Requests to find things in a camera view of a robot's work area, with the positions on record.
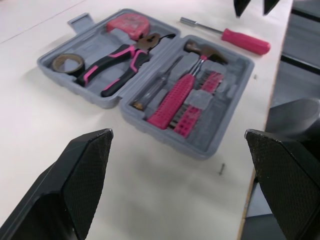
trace pink tape measure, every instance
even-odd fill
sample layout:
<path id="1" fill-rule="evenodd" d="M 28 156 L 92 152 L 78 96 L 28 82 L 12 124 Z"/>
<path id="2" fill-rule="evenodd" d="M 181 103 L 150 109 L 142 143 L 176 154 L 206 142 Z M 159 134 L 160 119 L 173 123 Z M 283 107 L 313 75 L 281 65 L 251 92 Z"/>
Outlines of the pink tape measure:
<path id="1" fill-rule="evenodd" d="M 125 13 L 106 24 L 107 32 L 113 29 L 120 29 L 127 33 L 132 40 L 137 41 L 149 34 L 150 23 L 145 16 L 136 13 Z"/>

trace screwdriver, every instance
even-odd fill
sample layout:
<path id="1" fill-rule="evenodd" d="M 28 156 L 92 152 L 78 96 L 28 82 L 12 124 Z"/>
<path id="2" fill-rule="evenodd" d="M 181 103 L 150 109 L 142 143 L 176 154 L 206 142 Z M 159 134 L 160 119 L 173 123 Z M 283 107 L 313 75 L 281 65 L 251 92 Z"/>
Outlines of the screwdriver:
<path id="1" fill-rule="evenodd" d="M 185 17 L 181 17 L 180 22 L 192 27 L 198 26 L 198 27 L 213 31 L 215 33 L 221 34 L 222 35 L 221 39 L 223 41 L 229 42 L 233 45 L 236 45 L 242 49 L 248 50 L 258 55 L 264 55 L 268 53 L 271 48 L 271 45 L 269 42 L 257 39 L 252 36 L 248 36 L 240 32 L 231 31 L 228 28 L 226 28 L 224 31 L 219 31 L 217 29 L 202 25 L 197 21 L 193 21 Z"/>

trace screwdriver shaft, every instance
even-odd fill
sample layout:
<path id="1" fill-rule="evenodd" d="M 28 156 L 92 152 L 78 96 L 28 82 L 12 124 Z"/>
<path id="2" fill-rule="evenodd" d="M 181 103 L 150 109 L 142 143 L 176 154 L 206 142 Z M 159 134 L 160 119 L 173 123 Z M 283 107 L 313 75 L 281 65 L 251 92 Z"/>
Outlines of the screwdriver shaft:
<path id="1" fill-rule="evenodd" d="M 197 21 L 193 21 L 193 20 L 185 18 L 185 17 L 181 17 L 180 18 L 180 22 L 183 23 L 183 24 L 187 24 L 189 26 L 192 26 L 192 27 L 201 27 L 203 29 L 207 29 L 207 30 L 213 31 L 213 32 L 215 32 L 217 34 L 223 34 L 224 33 L 223 31 L 214 29 L 214 28 L 206 26 L 206 25 L 202 25 L 202 24 L 198 23 Z"/>

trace molded tray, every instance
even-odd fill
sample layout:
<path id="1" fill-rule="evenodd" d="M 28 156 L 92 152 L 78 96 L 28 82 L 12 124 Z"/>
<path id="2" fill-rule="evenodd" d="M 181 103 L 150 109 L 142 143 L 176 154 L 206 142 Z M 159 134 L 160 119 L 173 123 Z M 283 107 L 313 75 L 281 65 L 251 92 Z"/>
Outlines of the molded tray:
<path id="1" fill-rule="evenodd" d="M 120 45 L 134 44 L 135 42 L 119 29 L 114 29 L 110 33 L 106 32 L 106 23 L 124 13 L 137 13 L 146 16 L 131 9 L 123 9 L 97 24 L 92 22 L 88 14 L 83 14 L 71 20 L 69 24 L 75 29 L 77 36 L 40 57 L 37 61 L 39 67 L 45 75 L 59 85 L 102 108 L 112 108 L 121 100 L 120 109 L 124 119 L 140 131 L 148 133 L 160 142 L 166 143 L 196 159 L 209 158 L 217 151 L 252 73 L 254 63 L 249 58 L 193 35 L 180 38 L 178 29 L 146 16 L 151 25 L 150 33 L 160 33 L 162 36 L 174 33 L 176 37 L 173 39 L 163 38 L 159 45 L 150 51 L 151 60 L 143 64 L 139 72 L 114 95 L 101 97 L 100 92 L 105 86 L 123 74 L 130 61 L 103 71 L 87 87 L 74 83 L 76 79 L 74 76 L 52 70 L 53 59 L 62 53 L 81 55 L 87 68 L 96 60 L 116 50 Z M 192 105 L 200 108 L 201 114 L 190 134 L 183 137 L 174 132 L 173 128 L 159 129 L 148 123 L 147 119 L 157 110 L 175 83 L 184 74 L 188 73 L 199 59 L 198 54 L 184 50 L 184 45 L 188 40 L 195 41 L 199 45 L 216 48 L 225 56 L 228 64 L 221 65 L 207 60 L 201 66 L 199 73 L 196 75 L 194 89 L 183 103 L 183 106 Z M 143 111 L 134 108 L 132 106 L 133 101 L 153 86 L 159 80 L 159 76 L 166 72 L 180 56 L 183 57 L 172 69 L 167 83 L 146 108 Z M 199 82 L 213 71 L 223 74 L 224 78 L 214 94 L 209 94 L 200 89 Z M 179 111 L 174 119 L 177 118 L 179 118 Z"/>

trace white table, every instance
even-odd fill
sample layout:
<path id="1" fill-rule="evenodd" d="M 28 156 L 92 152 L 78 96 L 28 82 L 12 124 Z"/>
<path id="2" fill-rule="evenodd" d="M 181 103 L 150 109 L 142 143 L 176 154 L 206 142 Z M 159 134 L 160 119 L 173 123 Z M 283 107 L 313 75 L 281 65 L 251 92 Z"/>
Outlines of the white table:
<path id="1" fill-rule="evenodd" d="M 252 1 L 240 19 L 232 0 L 5 0 L 0 2 L 0 225 L 67 143 L 112 128 L 102 196 L 88 240 L 234 240 L 253 164 L 246 129 L 264 129 L 293 0 L 268 16 Z M 39 56 L 70 39 L 66 22 L 84 12 L 98 22 L 132 8 L 250 57 L 255 68 L 217 153 L 196 161 L 126 123 L 118 107 L 102 109 L 45 77 Z M 180 17 L 271 43 L 259 57 L 218 35 L 178 23 Z M 222 176 L 218 172 L 225 163 Z"/>

